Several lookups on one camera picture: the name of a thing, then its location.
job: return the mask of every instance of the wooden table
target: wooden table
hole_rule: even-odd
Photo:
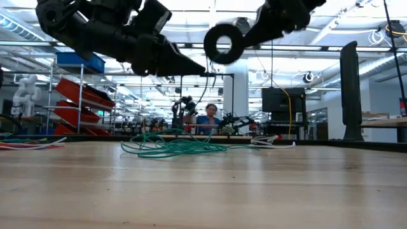
[[[397,130],[397,142],[406,142],[403,131],[407,128],[407,118],[364,121],[361,128],[394,128]]]
[[[298,146],[164,160],[0,151],[0,228],[407,228],[407,154]]]

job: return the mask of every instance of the woman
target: woman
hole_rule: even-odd
[[[197,124],[201,125],[219,125],[221,120],[215,118],[217,106],[215,104],[208,104],[205,108],[206,115],[197,117]],[[186,117],[185,122],[191,123],[192,117]],[[215,127],[198,127],[197,134],[209,135]]]

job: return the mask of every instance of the green cable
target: green cable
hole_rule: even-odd
[[[177,139],[175,141],[166,142],[160,134],[174,134],[179,135],[188,135],[191,139]],[[203,141],[199,141],[191,134],[181,129],[168,129],[159,132],[141,134],[135,137],[132,137],[130,142],[137,146],[130,146],[121,142],[121,148],[124,152],[138,155],[141,158],[170,158],[173,156],[179,155],[201,155],[205,153],[217,153],[225,152],[229,149],[254,149],[259,150],[258,148],[244,146],[244,145],[231,145],[231,146],[222,146],[219,144],[209,143],[210,137],[206,138]],[[147,143],[154,143],[154,146],[147,145]]]

